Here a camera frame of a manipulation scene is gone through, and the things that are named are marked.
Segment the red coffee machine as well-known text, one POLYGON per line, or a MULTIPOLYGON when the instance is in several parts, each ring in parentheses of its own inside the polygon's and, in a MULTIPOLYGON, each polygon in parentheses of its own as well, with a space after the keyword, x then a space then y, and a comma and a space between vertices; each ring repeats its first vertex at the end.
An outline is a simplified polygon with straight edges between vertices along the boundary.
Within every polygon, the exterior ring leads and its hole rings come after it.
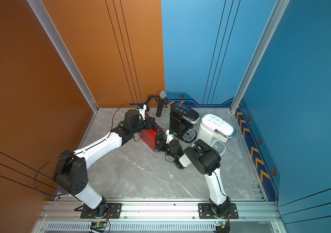
POLYGON ((139 133, 142 139, 153 151, 156 141, 166 141, 166 134, 162 127, 157 124, 157 130, 144 130, 139 133))

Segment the black coffee machine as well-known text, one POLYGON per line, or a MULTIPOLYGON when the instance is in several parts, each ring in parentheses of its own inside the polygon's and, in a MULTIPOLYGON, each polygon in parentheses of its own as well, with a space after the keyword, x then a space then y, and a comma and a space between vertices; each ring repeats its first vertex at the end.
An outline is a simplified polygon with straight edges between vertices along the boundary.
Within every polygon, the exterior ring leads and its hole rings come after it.
POLYGON ((169 129, 176 133, 179 140, 191 143, 197 137, 194 128, 200 120, 201 116, 197 111, 183 103, 176 103, 170 110, 169 129))

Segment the white coffee machine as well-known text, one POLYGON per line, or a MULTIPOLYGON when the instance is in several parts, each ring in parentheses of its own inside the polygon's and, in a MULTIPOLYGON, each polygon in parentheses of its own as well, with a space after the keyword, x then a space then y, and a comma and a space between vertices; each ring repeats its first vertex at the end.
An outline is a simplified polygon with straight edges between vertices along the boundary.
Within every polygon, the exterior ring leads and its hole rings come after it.
POLYGON ((206 114, 201 119, 196 140, 201 139, 223 155, 226 151, 224 143, 234 138, 235 135, 236 130, 232 124, 216 115, 206 114))

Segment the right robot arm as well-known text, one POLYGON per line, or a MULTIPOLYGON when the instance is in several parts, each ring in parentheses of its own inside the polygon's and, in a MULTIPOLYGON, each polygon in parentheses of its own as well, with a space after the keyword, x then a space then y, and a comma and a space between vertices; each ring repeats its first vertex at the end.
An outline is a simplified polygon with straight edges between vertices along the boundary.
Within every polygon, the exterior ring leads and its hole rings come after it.
POLYGON ((193 164, 205 176, 212 214, 216 218, 227 217, 231 199, 223 188, 220 175, 221 156, 215 149, 201 139, 184 150, 177 139, 173 139, 169 143, 164 140, 156 141, 155 149, 171 156, 173 163, 181 170, 193 164))

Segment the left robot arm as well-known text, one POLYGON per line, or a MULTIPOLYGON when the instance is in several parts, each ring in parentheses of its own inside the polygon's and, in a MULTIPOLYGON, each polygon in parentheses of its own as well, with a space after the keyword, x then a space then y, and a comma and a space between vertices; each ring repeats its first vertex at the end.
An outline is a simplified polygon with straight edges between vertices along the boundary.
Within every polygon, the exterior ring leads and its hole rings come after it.
POLYGON ((96 142, 75 151, 61 153, 53 175, 54 182, 93 211, 106 216, 106 199, 89 182, 88 170, 98 160, 134 138, 134 135, 155 126, 155 118, 144 111, 128 110, 123 122, 96 142))

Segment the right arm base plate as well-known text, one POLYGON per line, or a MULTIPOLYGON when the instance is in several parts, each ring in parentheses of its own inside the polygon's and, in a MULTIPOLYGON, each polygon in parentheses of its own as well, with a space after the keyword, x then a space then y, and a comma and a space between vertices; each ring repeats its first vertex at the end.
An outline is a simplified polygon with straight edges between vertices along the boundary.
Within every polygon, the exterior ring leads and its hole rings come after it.
POLYGON ((239 219, 235 203, 220 206, 211 203, 199 203, 198 213, 200 219, 239 219))

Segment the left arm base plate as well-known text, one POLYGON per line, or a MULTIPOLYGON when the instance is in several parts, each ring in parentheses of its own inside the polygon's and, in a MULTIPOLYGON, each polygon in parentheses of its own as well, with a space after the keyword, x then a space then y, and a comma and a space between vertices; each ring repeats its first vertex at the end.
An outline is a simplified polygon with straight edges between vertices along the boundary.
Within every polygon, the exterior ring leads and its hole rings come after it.
POLYGON ((91 209, 87 205, 83 205, 75 209, 81 212, 81 219, 119 219, 122 211, 122 203, 104 203, 100 204, 96 209, 91 209))

